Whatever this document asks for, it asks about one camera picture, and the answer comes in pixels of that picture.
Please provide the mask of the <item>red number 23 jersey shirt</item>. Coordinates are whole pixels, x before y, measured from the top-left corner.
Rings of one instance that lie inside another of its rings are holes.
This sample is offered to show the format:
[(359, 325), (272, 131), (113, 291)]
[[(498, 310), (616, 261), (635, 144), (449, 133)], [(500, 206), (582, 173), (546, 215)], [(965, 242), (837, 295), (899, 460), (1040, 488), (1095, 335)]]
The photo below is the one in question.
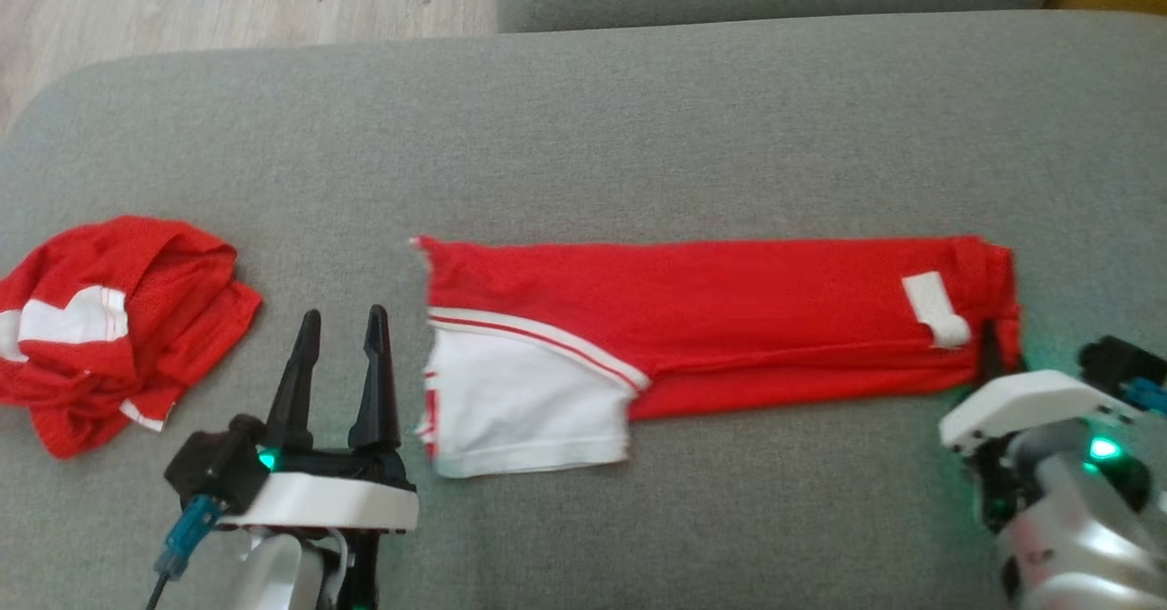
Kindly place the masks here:
[(415, 432), (452, 481), (620, 463), (634, 420), (929, 394), (1021, 359), (1013, 255), (976, 236), (414, 245)]

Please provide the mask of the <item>red shorts with white stripes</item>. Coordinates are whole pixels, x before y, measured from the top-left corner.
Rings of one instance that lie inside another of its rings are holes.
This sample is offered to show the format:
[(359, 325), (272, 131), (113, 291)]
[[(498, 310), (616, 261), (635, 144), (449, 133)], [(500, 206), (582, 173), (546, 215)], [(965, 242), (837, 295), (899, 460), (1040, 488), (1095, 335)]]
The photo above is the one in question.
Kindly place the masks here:
[(47, 240), (0, 278), (0, 405), (58, 460), (162, 432), (263, 306), (236, 261), (221, 237), (132, 215)]

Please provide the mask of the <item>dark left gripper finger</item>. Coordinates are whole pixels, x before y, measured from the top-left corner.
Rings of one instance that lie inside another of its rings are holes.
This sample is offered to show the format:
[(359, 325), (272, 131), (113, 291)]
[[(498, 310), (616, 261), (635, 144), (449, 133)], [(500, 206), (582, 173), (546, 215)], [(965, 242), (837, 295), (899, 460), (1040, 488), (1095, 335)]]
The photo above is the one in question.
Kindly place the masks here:
[(371, 306), (364, 336), (366, 377), (361, 406), (347, 434), (352, 450), (396, 450), (401, 446), (390, 320), (384, 306)]
[(268, 411), (263, 436), (263, 447), (268, 450), (308, 451), (314, 446), (308, 419), (320, 341), (321, 314), (317, 308), (312, 308), (303, 315), (303, 323), (296, 332), (295, 344)]

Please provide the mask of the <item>large grey sofa seat cushion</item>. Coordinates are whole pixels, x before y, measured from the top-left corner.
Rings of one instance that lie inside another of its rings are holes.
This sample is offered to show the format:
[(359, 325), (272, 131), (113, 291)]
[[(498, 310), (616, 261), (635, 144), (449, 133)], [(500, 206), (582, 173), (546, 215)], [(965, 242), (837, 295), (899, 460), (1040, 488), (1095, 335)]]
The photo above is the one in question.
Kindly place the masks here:
[[(399, 406), (429, 351), (417, 233), (464, 241), (979, 233), (1025, 348), (1167, 355), (1167, 17), (967, 12), (499, 34), (83, 68), (0, 143), (0, 274), (121, 213), (235, 245), (265, 306), (162, 434), (47, 455), (0, 407), (0, 610), (144, 610), (191, 432), (266, 414), (324, 315), (310, 428), (345, 442), (370, 306)], [(949, 394), (633, 427), (624, 465), (439, 481), (382, 544), (393, 610), (1007, 610)]]

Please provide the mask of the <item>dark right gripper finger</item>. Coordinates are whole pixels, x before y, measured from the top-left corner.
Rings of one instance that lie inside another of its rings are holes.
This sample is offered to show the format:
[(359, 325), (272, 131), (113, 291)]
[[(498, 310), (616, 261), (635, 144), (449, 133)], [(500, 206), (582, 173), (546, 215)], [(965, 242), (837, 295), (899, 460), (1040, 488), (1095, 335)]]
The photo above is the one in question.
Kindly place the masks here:
[(981, 327), (978, 348), (978, 383), (987, 385), (987, 383), (1005, 374), (1007, 374), (1007, 364), (1002, 348), (997, 341), (997, 324), (995, 322), (986, 322)]

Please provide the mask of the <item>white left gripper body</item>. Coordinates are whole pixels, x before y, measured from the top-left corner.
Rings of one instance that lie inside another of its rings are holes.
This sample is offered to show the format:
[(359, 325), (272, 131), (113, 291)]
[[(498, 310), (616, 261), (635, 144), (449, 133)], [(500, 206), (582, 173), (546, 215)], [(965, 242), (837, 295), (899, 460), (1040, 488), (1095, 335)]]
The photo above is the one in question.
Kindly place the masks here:
[(221, 517), (252, 537), (224, 610), (383, 610), (382, 538), (414, 531), (419, 516), (397, 456), (355, 478), (270, 474), (247, 512)]

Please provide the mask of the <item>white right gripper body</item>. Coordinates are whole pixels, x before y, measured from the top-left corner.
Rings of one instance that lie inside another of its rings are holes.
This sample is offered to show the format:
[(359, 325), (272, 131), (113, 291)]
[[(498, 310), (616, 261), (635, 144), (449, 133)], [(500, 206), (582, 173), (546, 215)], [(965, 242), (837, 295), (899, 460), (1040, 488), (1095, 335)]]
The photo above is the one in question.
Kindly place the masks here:
[(990, 440), (1071, 419), (1130, 425), (1137, 407), (1058, 370), (998, 377), (972, 391), (939, 420), (943, 448), (967, 456)]

